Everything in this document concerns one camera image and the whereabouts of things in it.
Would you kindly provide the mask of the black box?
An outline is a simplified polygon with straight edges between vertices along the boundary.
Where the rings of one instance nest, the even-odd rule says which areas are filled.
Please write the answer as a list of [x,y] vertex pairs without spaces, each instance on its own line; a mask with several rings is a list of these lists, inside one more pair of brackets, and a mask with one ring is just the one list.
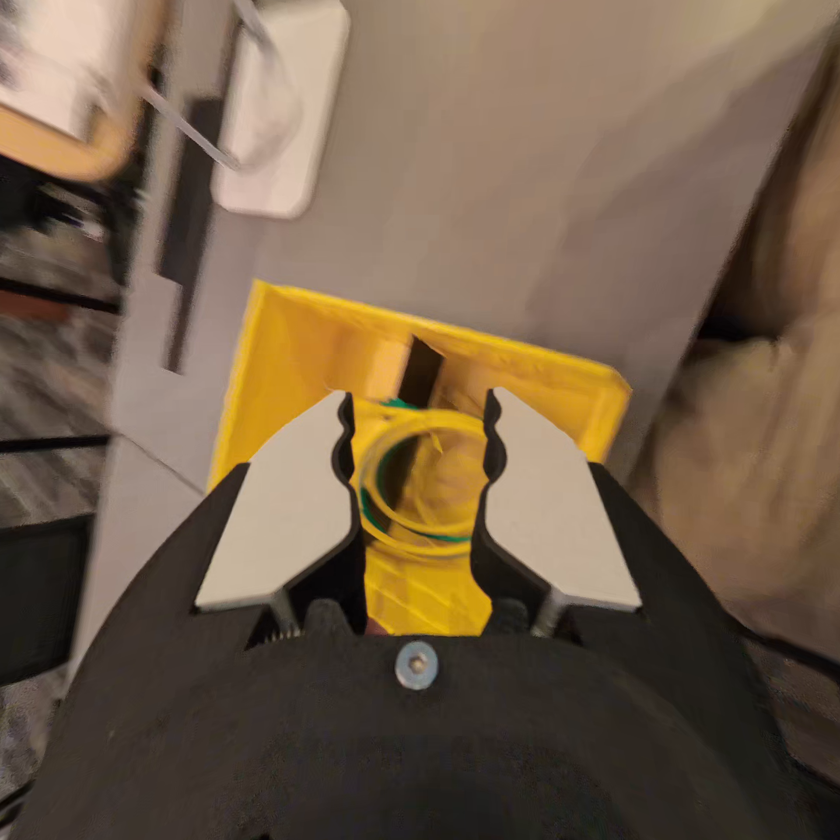
[[1,686],[68,662],[95,516],[1,530]]

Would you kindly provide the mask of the yellow plastic bin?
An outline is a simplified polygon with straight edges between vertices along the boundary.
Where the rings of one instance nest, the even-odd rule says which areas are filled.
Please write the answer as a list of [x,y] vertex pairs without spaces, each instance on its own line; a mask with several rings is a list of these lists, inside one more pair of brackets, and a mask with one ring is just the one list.
[[[413,337],[444,356],[428,409],[396,400]],[[483,332],[253,283],[206,489],[332,391],[353,396],[352,487],[360,492],[369,614],[393,635],[477,635],[490,600],[469,572],[487,391],[503,387],[605,460],[632,389],[613,368]],[[400,506],[376,486],[384,455],[419,444]]]

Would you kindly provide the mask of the light wooden side table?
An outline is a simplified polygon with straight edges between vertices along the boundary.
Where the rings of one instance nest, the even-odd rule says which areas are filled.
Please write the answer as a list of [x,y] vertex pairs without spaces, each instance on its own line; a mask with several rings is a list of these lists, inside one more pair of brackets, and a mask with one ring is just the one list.
[[1,152],[96,182],[126,161],[171,2],[1,2]]

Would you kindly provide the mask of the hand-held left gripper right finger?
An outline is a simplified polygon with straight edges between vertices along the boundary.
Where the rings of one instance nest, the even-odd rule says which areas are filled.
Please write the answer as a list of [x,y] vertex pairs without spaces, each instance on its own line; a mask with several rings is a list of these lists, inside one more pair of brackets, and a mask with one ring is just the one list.
[[493,608],[519,604],[551,637],[574,606],[632,614],[643,604],[582,450],[508,389],[489,389],[486,484],[470,571]]

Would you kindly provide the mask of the white power strip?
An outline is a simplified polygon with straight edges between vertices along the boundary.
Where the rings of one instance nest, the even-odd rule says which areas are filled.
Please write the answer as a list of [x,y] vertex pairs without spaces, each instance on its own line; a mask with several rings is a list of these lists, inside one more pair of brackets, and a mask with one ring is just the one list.
[[215,204],[292,220],[308,209],[319,175],[350,37],[339,1],[268,2],[236,38],[218,144]]

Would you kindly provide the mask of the black bar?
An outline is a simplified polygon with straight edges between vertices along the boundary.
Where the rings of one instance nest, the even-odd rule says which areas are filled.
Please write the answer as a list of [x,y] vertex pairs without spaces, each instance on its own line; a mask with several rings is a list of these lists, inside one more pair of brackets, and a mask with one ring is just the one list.
[[186,334],[213,214],[213,173],[214,161],[209,154],[197,142],[185,138],[157,266],[158,275],[176,285],[175,314],[164,355],[165,369],[174,373],[182,371]]

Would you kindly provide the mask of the beige cushion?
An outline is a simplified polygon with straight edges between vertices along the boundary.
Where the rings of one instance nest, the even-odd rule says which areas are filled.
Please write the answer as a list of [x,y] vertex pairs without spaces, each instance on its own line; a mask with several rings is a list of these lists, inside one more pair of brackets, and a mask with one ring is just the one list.
[[838,660],[834,34],[629,481],[740,622]]

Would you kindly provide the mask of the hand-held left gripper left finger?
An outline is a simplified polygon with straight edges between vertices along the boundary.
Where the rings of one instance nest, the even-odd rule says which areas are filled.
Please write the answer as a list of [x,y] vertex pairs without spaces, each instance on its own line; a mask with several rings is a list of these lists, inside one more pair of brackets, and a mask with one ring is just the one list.
[[310,604],[331,600],[366,628],[364,539],[354,473],[354,401],[335,391],[275,433],[243,479],[195,608],[257,606],[281,636],[298,635]]

